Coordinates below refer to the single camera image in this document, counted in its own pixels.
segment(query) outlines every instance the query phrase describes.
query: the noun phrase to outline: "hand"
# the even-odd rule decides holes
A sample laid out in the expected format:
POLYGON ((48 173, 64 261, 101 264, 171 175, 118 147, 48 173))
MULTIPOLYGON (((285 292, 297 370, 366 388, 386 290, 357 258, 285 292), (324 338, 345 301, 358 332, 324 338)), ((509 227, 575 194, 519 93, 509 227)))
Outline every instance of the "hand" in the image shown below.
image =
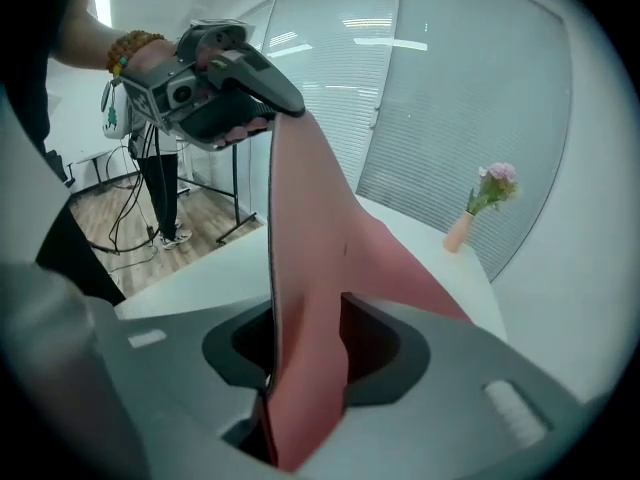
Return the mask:
MULTIPOLYGON (((207 68, 209 58, 220 52, 221 50, 213 48, 208 48, 200 52, 196 63, 198 69, 205 70, 207 68)), ((173 57, 175 53, 176 45, 174 43, 164 39, 159 39, 140 48, 127 64, 127 69, 147 73, 167 59, 173 57)), ((268 125, 269 123, 266 119, 262 117, 255 118, 246 126, 236 126, 232 128, 224 136, 216 139, 215 145, 223 147, 229 143, 239 142, 246 139, 251 132, 266 130, 268 125)))

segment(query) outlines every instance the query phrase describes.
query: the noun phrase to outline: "beaded bracelet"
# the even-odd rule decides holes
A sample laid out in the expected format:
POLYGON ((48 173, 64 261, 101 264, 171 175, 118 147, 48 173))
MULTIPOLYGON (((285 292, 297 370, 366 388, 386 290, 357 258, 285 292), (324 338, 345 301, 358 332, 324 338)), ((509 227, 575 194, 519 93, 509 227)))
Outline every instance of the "beaded bracelet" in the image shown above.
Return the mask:
POLYGON ((120 76, 120 72, 138 50, 158 39, 164 39, 164 36, 162 34, 149 34, 144 30, 134 30, 117 39, 109 49, 107 70, 114 77, 120 76))

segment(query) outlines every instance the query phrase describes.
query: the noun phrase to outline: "pink vase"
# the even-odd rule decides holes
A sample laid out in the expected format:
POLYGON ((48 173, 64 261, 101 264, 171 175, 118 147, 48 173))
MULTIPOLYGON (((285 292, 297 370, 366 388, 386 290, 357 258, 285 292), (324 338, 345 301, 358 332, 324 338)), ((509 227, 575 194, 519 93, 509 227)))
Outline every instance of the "pink vase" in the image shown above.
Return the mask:
POLYGON ((471 230, 471 224, 473 223, 474 215, 469 212, 464 212, 462 216, 451 226, 451 229, 444 237, 442 245, 449 252, 458 252, 460 246, 465 242, 469 236, 471 230))

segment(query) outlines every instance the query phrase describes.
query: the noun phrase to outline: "pink fabric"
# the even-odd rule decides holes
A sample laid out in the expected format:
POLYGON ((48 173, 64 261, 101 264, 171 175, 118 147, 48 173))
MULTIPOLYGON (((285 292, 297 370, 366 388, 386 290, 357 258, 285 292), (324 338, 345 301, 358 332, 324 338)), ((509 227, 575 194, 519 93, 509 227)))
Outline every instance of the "pink fabric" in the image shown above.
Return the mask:
POLYGON ((278 355, 267 410, 277 465, 293 472, 342 416, 349 369, 340 340, 343 293, 469 319, 358 203, 308 112, 277 117, 269 213, 278 355))

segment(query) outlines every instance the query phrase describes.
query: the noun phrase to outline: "person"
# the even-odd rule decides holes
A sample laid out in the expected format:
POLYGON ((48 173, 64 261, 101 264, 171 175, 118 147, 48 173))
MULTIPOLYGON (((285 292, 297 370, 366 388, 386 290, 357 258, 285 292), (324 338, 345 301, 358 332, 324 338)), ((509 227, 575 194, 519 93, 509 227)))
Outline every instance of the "person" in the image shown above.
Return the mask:
MULTIPOLYGON (((30 13, 38 16, 36 21, 25 21, 16 14, 15 0, 0 3, 4 36, 10 38, 2 49, 0 83, 20 124, 43 155, 50 126, 45 86, 50 56, 71 67, 108 69, 117 75, 121 62, 127 63, 127 69, 147 72, 175 54, 175 44, 158 34, 127 33, 101 24, 87 10, 90 0, 24 1, 29 2, 30 13)), ((223 140, 241 140, 249 131, 265 128, 266 123, 252 122, 235 128, 223 140)), ((114 306, 125 298, 68 208, 52 225, 36 261, 66 276, 85 295, 102 298, 114 306)))
POLYGON ((130 135, 129 153, 136 160, 144 176, 151 204, 160 228, 160 243, 173 249, 188 241, 192 233, 182 228, 178 214, 178 151, 176 138, 158 131, 158 146, 151 138, 146 143, 149 125, 131 107, 124 85, 105 88, 109 94, 102 111, 102 130, 110 139, 124 139, 130 135))

